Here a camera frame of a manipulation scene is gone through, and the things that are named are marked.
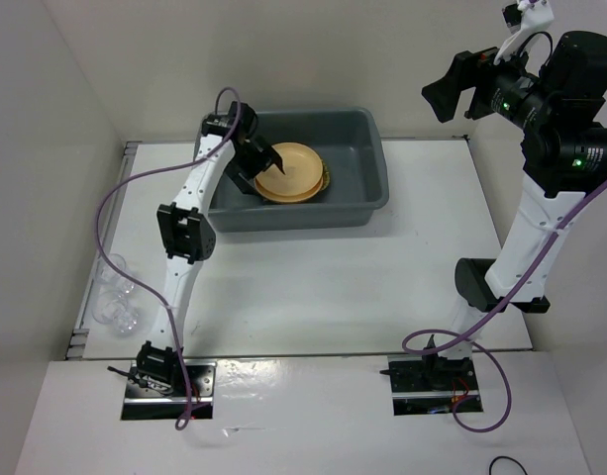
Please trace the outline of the cream plate with bear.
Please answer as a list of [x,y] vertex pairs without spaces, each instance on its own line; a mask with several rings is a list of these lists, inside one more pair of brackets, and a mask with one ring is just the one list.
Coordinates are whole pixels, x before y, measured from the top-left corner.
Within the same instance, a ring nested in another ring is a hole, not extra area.
[[[303,173],[316,175],[322,173],[322,165],[320,163],[321,156],[311,147],[298,142],[282,142],[273,146],[283,159],[285,174],[296,171],[298,175]],[[270,166],[265,172],[274,174],[277,170],[275,166]]]

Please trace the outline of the clear plastic cup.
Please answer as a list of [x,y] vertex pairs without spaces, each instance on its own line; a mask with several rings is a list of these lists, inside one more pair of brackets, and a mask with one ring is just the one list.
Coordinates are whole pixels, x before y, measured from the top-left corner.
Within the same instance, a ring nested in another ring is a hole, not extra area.
[[129,299],[118,291],[105,291],[98,295],[92,307],[92,318],[98,324],[112,329],[119,336],[134,333],[139,315]]
[[111,253],[109,260],[113,263],[113,266],[102,256],[97,259],[96,281],[101,285],[113,288],[123,295],[131,294],[134,291],[135,284],[122,275],[122,273],[129,271],[125,258],[120,254]]

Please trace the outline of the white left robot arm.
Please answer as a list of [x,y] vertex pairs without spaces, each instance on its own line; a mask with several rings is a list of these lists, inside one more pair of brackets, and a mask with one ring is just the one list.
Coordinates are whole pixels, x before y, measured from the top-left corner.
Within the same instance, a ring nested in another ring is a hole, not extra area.
[[257,126],[254,109],[237,101],[226,113],[207,115],[196,142],[196,164],[173,201],[156,211],[166,255],[164,302],[137,355],[137,368],[161,395],[191,387],[184,382],[179,352],[196,277],[215,249],[208,214],[220,179],[226,175],[242,193],[254,195],[251,181],[257,175],[272,165],[282,168],[273,147],[255,134]]

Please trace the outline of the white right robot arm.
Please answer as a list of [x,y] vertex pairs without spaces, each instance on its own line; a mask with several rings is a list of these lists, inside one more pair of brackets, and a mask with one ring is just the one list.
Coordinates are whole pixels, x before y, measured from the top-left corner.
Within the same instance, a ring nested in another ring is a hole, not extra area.
[[521,200],[498,257],[462,258],[455,266],[454,331],[471,339],[483,318],[508,306],[526,314],[549,310],[545,285],[556,256],[576,213],[607,180],[607,128],[595,120],[607,91],[607,37],[567,32],[531,74],[527,46],[537,37],[505,60],[496,48],[462,51],[422,90],[442,123],[454,117],[461,92],[472,90],[467,118],[498,114],[523,133]]

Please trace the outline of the grey plastic bin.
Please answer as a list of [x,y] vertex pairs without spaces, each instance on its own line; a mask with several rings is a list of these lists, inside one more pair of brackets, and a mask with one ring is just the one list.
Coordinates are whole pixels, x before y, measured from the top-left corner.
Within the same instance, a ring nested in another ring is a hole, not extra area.
[[283,166],[252,179],[251,194],[221,178],[208,217],[218,232],[358,227],[388,202],[386,160],[368,110],[263,111],[257,134]]

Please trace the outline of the clear plastic cup front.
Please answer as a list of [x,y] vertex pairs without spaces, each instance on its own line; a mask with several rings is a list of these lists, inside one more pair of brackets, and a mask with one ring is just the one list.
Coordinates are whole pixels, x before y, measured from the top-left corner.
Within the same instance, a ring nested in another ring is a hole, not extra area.
[[105,291],[98,295],[92,307],[92,318],[98,324],[112,329],[119,336],[134,333],[139,315],[129,299],[118,291]]

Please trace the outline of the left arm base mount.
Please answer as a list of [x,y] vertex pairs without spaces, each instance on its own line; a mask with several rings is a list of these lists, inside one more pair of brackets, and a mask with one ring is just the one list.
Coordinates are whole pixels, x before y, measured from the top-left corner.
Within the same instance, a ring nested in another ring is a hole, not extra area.
[[[191,420],[211,420],[214,412],[214,392],[217,363],[215,360],[193,359],[186,362],[191,383]],[[156,382],[141,375],[136,363],[128,370],[108,365],[107,370],[126,381],[121,420],[176,420],[186,408],[183,380],[177,387]]]

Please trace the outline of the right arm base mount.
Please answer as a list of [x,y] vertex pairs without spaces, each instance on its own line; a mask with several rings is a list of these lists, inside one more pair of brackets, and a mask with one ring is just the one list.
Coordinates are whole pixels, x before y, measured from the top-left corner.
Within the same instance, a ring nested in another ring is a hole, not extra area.
[[435,355],[389,357],[379,374],[388,378],[395,416],[447,415],[483,411],[469,358],[448,361]]

